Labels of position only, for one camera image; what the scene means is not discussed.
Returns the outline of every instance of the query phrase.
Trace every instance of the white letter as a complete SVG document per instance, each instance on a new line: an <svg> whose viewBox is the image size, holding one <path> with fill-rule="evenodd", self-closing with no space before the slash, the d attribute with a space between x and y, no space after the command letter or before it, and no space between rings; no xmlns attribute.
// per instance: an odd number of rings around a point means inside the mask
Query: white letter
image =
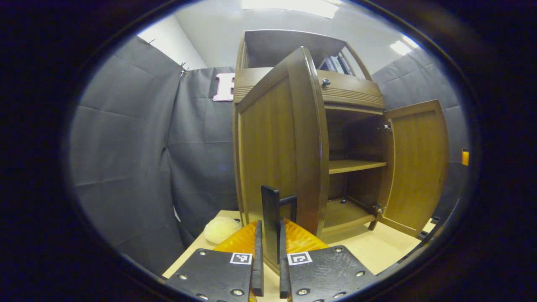
<svg viewBox="0 0 537 302"><path fill-rule="evenodd" d="M213 97L215 102L228 102L233 100L233 94L231 90L235 86L233 79L235 74L217 74L218 78L218 89L216 90L216 95Z"/></svg>

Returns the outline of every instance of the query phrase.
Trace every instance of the white sponge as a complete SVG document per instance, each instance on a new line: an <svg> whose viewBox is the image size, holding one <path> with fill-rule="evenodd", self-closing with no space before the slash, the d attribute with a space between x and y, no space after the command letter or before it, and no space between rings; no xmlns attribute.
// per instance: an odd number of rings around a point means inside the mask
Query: white sponge
<svg viewBox="0 0 537 302"><path fill-rule="evenodd" d="M241 229L241 223L229 217L215 217L205 226L204 235L208 241L220 244Z"/></svg>

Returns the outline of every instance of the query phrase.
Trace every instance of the cabinet shelf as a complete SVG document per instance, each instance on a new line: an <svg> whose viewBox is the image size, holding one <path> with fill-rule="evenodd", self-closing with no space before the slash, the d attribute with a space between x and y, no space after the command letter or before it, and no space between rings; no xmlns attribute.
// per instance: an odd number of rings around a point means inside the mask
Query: cabinet shelf
<svg viewBox="0 0 537 302"><path fill-rule="evenodd" d="M327 121L339 121L343 124L364 120L372 116L382 116L382 111L353 108L348 106L325 104Z"/></svg>
<svg viewBox="0 0 537 302"><path fill-rule="evenodd" d="M359 160L338 160L328 163L328 174L346 173L386 166L385 162L370 162Z"/></svg>
<svg viewBox="0 0 537 302"><path fill-rule="evenodd" d="M321 240L325 242L337 241L338 238L348 238L353 236L359 226L375 220L375 215L347 199L342 204L343 198L328 200L326 204L326 215L324 217L324 227L321 232Z"/></svg>

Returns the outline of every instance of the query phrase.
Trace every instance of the ceiling light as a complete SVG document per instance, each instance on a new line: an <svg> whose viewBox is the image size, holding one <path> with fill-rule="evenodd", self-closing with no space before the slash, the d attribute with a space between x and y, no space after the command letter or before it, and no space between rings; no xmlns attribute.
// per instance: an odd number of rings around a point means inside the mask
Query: ceiling light
<svg viewBox="0 0 537 302"><path fill-rule="evenodd" d="M412 46L412 48L418 48L419 47L419 45L417 45L416 42L412 41L412 39L410 39L407 36L403 36L403 41L405 41L408 45Z"/></svg>
<svg viewBox="0 0 537 302"><path fill-rule="evenodd" d="M242 0L242 9L293 10L332 19L339 7L324 0Z"/></svg>
<svg viewBox="0 0 537 302"><path fill-rule="evenodd" d="M400 55L406 55L411 52L410 48L401 41L393 43L390 47Z"/></svg>

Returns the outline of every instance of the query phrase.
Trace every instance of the book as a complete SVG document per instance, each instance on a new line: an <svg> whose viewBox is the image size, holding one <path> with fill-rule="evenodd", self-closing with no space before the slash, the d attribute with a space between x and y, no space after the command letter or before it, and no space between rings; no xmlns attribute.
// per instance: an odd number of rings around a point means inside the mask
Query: book
<svg viewBox="0 0 537 302"><path fill-rule="evenodd" d="M341 65L343 66L343 68L345 69L345 71L346 71L345 74L354 76L354 72L352 72L351 66L349 65L349 63L347 62L347 59L343 56L342 53L338 54L338 60L341 63Z"/></svg>
<svg viewBox="0 0 537 302"><path fill-rule="evenodd" d="M337 56L331 56L330 59L332 63L334 64L334 66L336 67L336 71L339 72L340 74L345 74L345 72L343 71L343 68L341 67L341 64L339 63L337 59Z"/></svg>
<svg viewBox="0 0 537 302"><path fill-rule="evenodd" d="M326 69L321 68L321 70L327 70L327 71L335 71L337 72L336 66L334 66L334 63L330 59L330 57L326 57L323 62L321 63L321 67L323 67L323 64L326 64Z"/></svg>

